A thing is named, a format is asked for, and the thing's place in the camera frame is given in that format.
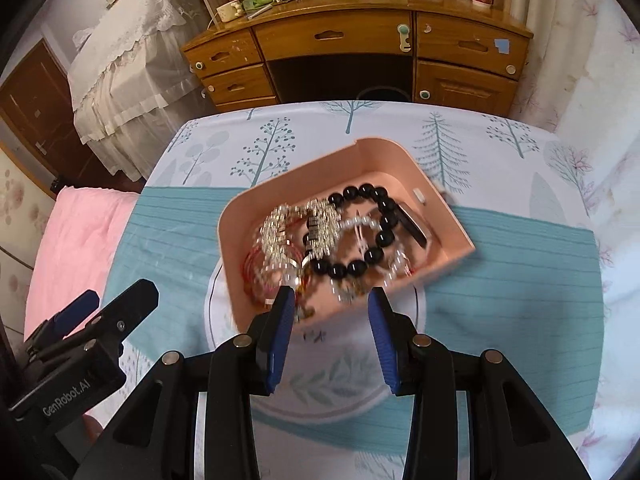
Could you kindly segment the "pink blanket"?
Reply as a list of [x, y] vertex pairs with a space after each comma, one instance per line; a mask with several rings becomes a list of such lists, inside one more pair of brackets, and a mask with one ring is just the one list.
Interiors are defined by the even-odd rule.
[[63, 188], [41, 240], [26, 299], [25, 334], [82, 292], [103, 295], [117, 246], [140, 195]]

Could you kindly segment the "brown wooden door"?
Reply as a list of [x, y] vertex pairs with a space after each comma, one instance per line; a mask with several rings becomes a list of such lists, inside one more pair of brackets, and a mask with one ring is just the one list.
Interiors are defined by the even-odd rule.
[[66, 75], [45, 41], [38, 41], [1, 85], [1, 117], [62, 185], [111, 184], [111, 174], [79, 139]]

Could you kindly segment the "white floral curtain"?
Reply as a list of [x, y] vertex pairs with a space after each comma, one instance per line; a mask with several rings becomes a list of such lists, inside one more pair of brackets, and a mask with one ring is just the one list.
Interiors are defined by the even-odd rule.
[[579, 454], [610, 478], [639, 441], [639, 31], [616, 0], [504, 0], [533, 32], [512, 115], [574, 148], [599, 247], [604, 346]]

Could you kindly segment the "pink plastic organizer box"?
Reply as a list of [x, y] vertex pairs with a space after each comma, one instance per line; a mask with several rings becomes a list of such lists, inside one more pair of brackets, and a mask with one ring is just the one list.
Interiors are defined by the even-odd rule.
[[[426, 249], [399, 223], [397, 202], [428, 227]], [[357, 140], [236, 196], [218, 240], [239, 330], [282, 285], [294, 289], [309, 325], [362, 306], [373, 287], [434, 281], [475, 250], [418, 163], [382, 138]]]

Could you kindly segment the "wooden desk with drawers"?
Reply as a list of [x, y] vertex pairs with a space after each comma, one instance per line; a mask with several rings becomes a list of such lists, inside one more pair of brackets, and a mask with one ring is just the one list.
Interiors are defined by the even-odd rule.
[[464, 0], [296, 0], [213, 26], [182, 53], [221, 112], [353, 100], [506, 116], [532, 38]]

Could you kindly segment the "pink smart watch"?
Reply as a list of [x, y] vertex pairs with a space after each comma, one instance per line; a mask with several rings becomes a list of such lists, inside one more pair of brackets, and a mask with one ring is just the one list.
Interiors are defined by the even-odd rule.
[[426, 249], [431, 239], [431, 233], [418, 214], [405, 202], [396, 203], [395, 214], [399, 223], [414, 239], [416, 244]]

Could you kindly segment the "white lace covered furniture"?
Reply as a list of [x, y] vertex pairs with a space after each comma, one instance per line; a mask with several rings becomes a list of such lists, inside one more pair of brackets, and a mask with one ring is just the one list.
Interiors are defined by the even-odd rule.
[[110, 174], [148, 178], [183, 124], [213, 114], [181, 51], [208, 22], [202, 0], [119, 0], [76, 55], [74, 126]]

